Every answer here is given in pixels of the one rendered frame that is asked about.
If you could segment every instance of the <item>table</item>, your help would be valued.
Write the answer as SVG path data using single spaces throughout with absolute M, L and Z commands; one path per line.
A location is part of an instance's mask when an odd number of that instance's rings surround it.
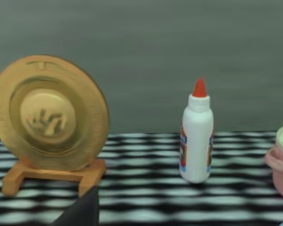
M 275 132 L 217 133 L 213 167 L 202 185 L 178 172 L 178 134 L 109 136 L 100 154 L 101 226 L 277 226 L 283 198 L 263 156 Z M 1 179 L 16 159 L 0 142 Z M 45 226 L 77 198 L 77 183 L 27 180 L 15 198 L 0 192 L 0 226 Z

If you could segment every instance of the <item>colorful label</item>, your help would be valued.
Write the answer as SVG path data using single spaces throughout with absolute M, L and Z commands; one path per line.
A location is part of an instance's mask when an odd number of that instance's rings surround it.
M 187 136 L 183 130 L 183 126 L 181 125 L 180 129 L 180 170 L 182 172 L 186 171 L 186 163 L 187 163 Z
M 208 173 L 211 171 L 211 168 L 212 168 L 213 135 L 214 135 L 214 131 L 212 131 L 212 134 L 209 138 L 209 143 L 208 143 L 208 160 L 207 160 L 207 172 Z

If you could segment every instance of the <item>gold plate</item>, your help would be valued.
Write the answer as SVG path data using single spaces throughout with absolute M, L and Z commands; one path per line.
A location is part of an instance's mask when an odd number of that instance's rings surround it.
M 44 170 L 78 170 L 96 159 L 109 130 L 106 100 L 74 64 L 28 56 L 0 74 L 0 139 Z

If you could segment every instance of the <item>checkered tablecloth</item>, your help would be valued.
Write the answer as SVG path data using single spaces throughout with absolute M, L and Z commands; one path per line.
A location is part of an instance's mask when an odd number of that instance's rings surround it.
M 101 226 L 278 226 L 283 198 L 263 163 L 275 132 L 217 133 L 205 184 L 178 172 L 178 134 L 109 136 L 100 157 Z M 16 159 L 0 142 L 1 180 Z M 77 183 L 26 180 L 17 197 L 0 192 L 0 226 L 45 226 L 77 198 Z

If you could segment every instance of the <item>bottle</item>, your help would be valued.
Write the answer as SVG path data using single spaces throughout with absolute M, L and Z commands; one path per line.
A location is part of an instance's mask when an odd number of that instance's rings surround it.
M 206 94 L 203 79 L 200 78 L 194 92 L 189 95 L 180 131 L 179 171 L 190 183 L 199 184 L 209 177 L 213 131 L 214 119 L 210 109 L 210 97 Z

